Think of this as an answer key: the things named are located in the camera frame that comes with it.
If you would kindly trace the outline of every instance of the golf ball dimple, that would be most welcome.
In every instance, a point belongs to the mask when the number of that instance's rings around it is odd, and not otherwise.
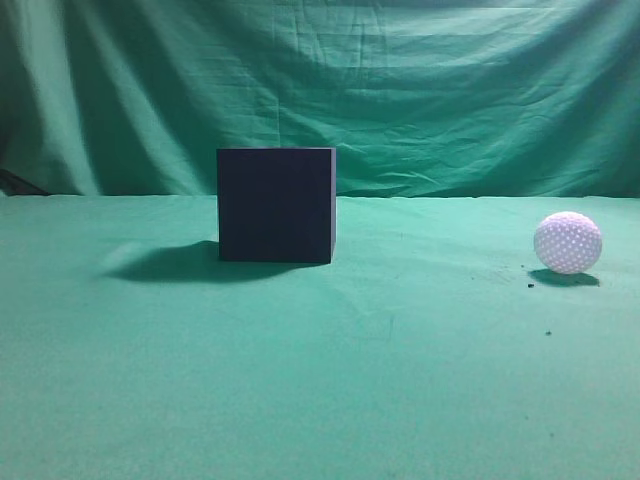
[[[534,249],[550,270],[562,274],[582,273],[602,253],[602,234],[588,217],[576,212],[559,212],[545,218],[534,236]]]

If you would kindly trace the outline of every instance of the box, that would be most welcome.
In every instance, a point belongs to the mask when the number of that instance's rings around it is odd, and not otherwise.
[[[218,150],[222,261],[331,263],[335,148]]]

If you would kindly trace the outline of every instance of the cube side face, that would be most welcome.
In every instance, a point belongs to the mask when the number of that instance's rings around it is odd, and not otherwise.
[[[218,150],[220,259],[330,263],[335,149]]]

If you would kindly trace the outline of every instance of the cube front face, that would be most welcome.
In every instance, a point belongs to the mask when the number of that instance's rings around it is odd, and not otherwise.
[[[334,148],[218,150],[220,260],[330,263]]]

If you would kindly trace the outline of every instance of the black cube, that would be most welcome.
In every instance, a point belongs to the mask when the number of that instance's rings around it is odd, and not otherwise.
[[[335,148],[218,150],[222,261],[331,263]]]

